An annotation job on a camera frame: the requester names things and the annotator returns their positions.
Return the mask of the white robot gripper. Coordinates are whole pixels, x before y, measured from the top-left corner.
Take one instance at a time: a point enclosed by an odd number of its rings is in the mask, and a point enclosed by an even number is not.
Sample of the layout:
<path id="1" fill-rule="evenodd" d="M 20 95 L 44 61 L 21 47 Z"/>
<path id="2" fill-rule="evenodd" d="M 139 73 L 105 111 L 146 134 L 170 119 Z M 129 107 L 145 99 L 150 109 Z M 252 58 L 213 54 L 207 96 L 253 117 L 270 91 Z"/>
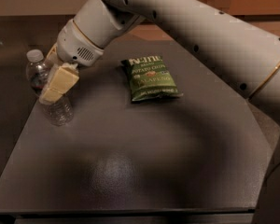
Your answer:
<path id="1" fill-rule="evenodd" d="M 77 63 L 92 66 L 103 54 L 102 49 L 79 31 L 74 20 L 70 20 L 46 56 L 54 65 L 40 94 L 40 103 L 51 105 L 60 100 L 79 80 Z"/>

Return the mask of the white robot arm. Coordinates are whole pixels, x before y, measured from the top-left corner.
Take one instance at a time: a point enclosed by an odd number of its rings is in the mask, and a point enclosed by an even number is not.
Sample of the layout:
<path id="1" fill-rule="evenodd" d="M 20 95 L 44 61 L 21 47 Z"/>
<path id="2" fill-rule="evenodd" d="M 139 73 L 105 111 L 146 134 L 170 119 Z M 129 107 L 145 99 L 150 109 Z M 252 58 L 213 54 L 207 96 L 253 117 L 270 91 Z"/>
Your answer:
<path id="1" fill-rule="evenodd" d="M 280 37 L 197 0 L 88 0 L 48 57 L 93 65 L 115 38 L 143 20 L 184 49 L 280 126 Z M 251 224 L 280 224 L 280 137 Z"/>

